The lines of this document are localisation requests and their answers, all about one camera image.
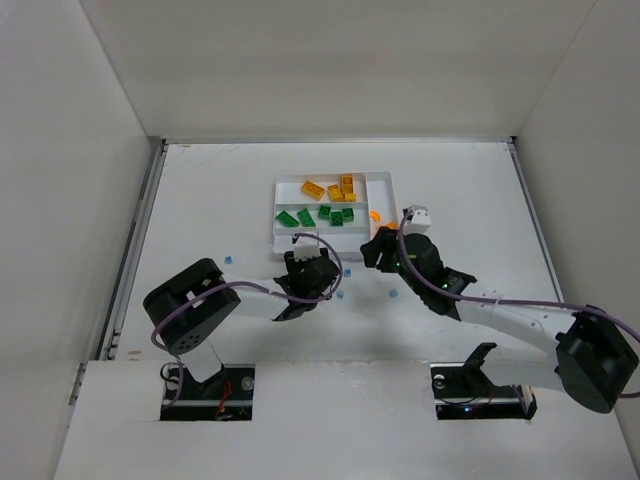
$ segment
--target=green block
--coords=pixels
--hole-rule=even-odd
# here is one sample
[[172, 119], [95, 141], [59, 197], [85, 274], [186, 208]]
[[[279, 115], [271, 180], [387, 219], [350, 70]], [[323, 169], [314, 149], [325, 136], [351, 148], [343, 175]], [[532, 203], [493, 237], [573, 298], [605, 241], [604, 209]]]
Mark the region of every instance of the green block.
[[302, 224], [303, 227], [316, 226], [316, 222], [313, 221], [313, 218], [311, 218], [311, 214], [309, 213], [309, 210], [307, 210], [306, 208], [298, 212], [298, 218], [300, 219], [300, 223]]
[[331, 207], [329, 205], [320, 205], [320, 211], [318, 212], [318, 218], [323, 220], [331, 219]]
[[300, 222], [298, 222], [295, 218], [289, 215], [287, 212], [280, 212], [276, 217], [281, 224], [283, 224], [287, 228], [294, 228], [300, 226]]
[[342, 226], [342, 212], [331, 212], [331, 226], [332, 227]]
[[342, 209], [342, 221], [344, 223], [353, 222], [353, 208], [343, 208]]

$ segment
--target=white wall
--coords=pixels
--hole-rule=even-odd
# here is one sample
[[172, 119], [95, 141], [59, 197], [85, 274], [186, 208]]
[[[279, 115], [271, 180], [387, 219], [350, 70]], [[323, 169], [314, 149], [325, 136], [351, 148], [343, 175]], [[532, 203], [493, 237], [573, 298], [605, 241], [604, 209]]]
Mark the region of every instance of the white wall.
[[0, 477], [51, 477], [149, 146], [77, 0], [0, 0]]
[[[566, 297], [640, 328], [637, 0], [598, 0], [516, 145]], [[638, 466], [640, 401], [616, 411]]]
[[153, 135], [517, 134], [594, 0], [82, 0]]

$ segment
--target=white tray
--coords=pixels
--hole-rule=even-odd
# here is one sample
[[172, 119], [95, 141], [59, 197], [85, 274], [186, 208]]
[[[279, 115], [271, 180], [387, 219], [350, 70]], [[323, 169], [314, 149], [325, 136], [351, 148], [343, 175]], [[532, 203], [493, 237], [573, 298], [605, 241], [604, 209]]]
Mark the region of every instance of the white tray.
[[[360, 246], [367, 243], [380, 225], [390, 222], [398, 224], [398, 211], [393, 194], [393, 184], [389, 172], [352, 173], [354, 192], [357, 202], [332, 202], [325, 191], [321, 200], [302, 193], [302, 184], [307, 180], [328, 190], [329, 185], [341, 185], [343, 173], [329, 175], [285, 175], [276, 179], [276, 195], [273, 211], [273, 251], [284, 253], [291, 250], [291, 235], [297, 232], [314, 232], [327, 240], [343, 258], [362, 258]], [[320, 205], [329, 205], [331, 209], [353, 208], [354, 221], [342, 227], [332, 227], [329, 221], [318, 218]], [[280, 224], [275, 216], [286, 211], [296, 220], [296, 213], [308, 209], [316, 223], [316, 227], [287, 228]], [[370, 211], [380, 214], [380, 223], [374, 222]]]

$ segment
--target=white panel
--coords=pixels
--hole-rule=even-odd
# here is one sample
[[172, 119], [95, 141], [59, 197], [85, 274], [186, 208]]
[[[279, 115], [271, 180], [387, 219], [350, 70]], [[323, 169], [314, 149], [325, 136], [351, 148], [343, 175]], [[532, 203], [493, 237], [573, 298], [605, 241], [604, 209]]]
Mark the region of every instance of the white panel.
[[[599, 0], [517, 144], [567, 298], [599, 305], [636, 328], [638, 45], [640, 3]], [[640, 375], [631, 385], [640, 388]], [[617, 411], [638, 465], [640, 402], [621, 401]]]
[[[507, 296], [554, 298], [505, 143], [171, 145], [117, 358], [165, 358], [149, 341], [153, 324], [143, 299], [196, 260], [214, 259], [229, 278], [286, 272], [282, 257], [271, 253], [279, 176], [384, 170], [398, 208], [429, 208], [429, 236], [447, 265]], [[227, 255], [231, 265], [223, 262]], [[342, 300], [335, 297], [289, 322], [239, 315], [225, 320], [212, 336], [222, 361], [461, 361], [482, 341], [526, 348], [486, 327], [436, 315], [398, 275], [362, 262], [346, 265], [352, 276], [340, 287]], [[394, 288], [400, 295], [392, 299]]]
[[516, 134], [594, 0], [83, 0], [170, 136]]
[[76, 0], [0, 1], [0, 465], [53, 473], [148, 142]]
[[532, 422], [437, 421], [424, 362], [270, 363], [252, 421], [157, 422], [161, 363], [89, 365], [55, 480], [635, 478], [615, 416], [557, 392]]

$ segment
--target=yellow block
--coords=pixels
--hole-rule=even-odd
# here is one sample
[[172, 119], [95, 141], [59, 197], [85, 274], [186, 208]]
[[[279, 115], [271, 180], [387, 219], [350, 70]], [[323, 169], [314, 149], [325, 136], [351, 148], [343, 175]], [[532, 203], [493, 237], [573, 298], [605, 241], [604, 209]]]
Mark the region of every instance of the yellow block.
[[306, 181], [304, 185], [302, 185], [302, 193], [306, 193], [310, 197], [320, 200], [324, 196], [324, 188], [313, 182]]
[[342, 176], [342, 193], [343, 195], [346, 195], [347, 193], [353, 193], [353, 176], [352, 175]]
[[329, 185], [329, 198], [332, 202], [344, 202], [344, 197], [339, 185]]

